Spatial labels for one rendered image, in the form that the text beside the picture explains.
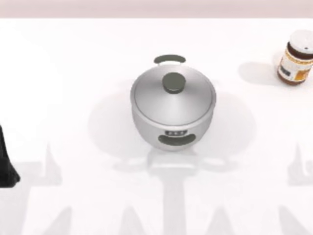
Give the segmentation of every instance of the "white table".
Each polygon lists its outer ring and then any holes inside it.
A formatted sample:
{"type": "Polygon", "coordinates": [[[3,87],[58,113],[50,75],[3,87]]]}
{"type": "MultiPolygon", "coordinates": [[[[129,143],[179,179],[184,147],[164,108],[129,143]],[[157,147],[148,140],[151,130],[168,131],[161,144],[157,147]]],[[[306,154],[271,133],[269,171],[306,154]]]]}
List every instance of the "white table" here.
{"type": "Polygon", "coordinates": [[[312,27],[1,20],[0,123],[22,181],[0,190],[0,234],[313,234],[313,77],[289,87],[274,71],[289,35],[312,27]],[[167,53],[218,94],[209,131],[171,157],[141,139],[129,101],[167,53]]]}

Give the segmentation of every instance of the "brown jar with white lid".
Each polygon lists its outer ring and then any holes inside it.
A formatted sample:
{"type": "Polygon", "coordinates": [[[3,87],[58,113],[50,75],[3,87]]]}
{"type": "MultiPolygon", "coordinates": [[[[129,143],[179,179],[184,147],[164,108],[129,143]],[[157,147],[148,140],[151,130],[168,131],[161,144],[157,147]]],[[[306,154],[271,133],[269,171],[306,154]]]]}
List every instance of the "brown jar with white lid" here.
{"type": "Polygon", "coordinates": [[[280,61],[278,77],[289,85],[303,83],[313,66],[313,32],[295,31],[280,61]]]}

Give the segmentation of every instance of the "silver pot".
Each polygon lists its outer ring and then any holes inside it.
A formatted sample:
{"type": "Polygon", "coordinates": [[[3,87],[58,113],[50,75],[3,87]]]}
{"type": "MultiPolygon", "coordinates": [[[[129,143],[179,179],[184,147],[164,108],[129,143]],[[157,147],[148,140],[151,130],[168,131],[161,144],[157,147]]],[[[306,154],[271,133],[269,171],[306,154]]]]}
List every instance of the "silver pot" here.
{"type": "Polygon", "coordinates": [[[158,66],[144,72],[131,90],[134,123],[155,148],[177,151],[198,142],[211,124],[216,92],[207,77],[181,65],[178,55],[155,59],[158,66]],[[180,64],[163,64],[176,61],[180,64]]]}

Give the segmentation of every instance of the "jar label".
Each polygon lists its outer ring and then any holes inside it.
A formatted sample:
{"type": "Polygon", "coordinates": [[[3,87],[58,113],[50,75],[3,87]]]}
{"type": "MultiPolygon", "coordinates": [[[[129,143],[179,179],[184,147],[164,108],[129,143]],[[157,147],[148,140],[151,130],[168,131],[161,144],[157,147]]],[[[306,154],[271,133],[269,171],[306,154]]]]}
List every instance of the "jar label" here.
{"type": "Polygon", "coordinates": [[[301,82],[307,79],[313,66],[313,60],[300,60],[286,50],[280,62],[278,72],[286,80],[301,82]]]}

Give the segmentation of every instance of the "jar lid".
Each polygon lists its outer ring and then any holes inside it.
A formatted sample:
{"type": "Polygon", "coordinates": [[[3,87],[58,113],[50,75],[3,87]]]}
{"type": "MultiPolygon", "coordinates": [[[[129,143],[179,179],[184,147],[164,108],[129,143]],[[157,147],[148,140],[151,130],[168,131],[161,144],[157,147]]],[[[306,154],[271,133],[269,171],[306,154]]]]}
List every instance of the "jar lid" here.
{"type": "Polygon", "coordinates": [[[313,31],[295,31],[290,36],[290,45],[301,53],[313,54],[313,31]]]}
{"type": "Polygon", "coordinates": [[[167,126],[197,121],[214,108],[216,93],[207,77],[183,65],[162,65],[143,73],[132,88],[133,105],[167,126]]]}

